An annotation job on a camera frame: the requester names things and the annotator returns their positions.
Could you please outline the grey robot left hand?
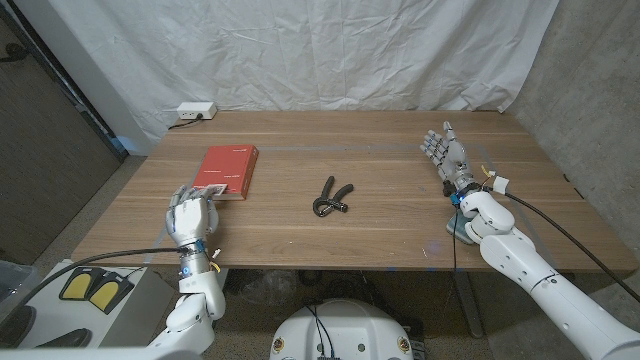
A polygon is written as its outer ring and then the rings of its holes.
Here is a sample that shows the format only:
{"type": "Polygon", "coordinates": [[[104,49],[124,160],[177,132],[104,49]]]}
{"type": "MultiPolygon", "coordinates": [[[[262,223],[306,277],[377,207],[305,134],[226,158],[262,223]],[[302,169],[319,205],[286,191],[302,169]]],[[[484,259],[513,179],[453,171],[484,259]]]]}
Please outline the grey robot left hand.
{"type": "Polygon", "coordinates": [[[212,196],[218,187],[210,185],[202,189],[180,186],[170,197],[165,216],[168,235],[179,246],[206,241],[219,222],[212,196]]]}

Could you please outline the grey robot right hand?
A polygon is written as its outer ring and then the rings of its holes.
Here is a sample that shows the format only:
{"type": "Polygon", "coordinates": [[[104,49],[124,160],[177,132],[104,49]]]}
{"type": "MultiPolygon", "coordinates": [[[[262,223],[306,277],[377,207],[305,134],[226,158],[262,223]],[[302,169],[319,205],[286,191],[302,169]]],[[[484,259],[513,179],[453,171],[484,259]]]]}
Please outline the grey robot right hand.
{"type": "Polygon", "coordinates": [[[443,134],[429,130],[420,150],[433,162],[443,182],[443,194],[464,197],[480,189],[474,179],[463,144],[451,124],[443,123],[443,134]]]}

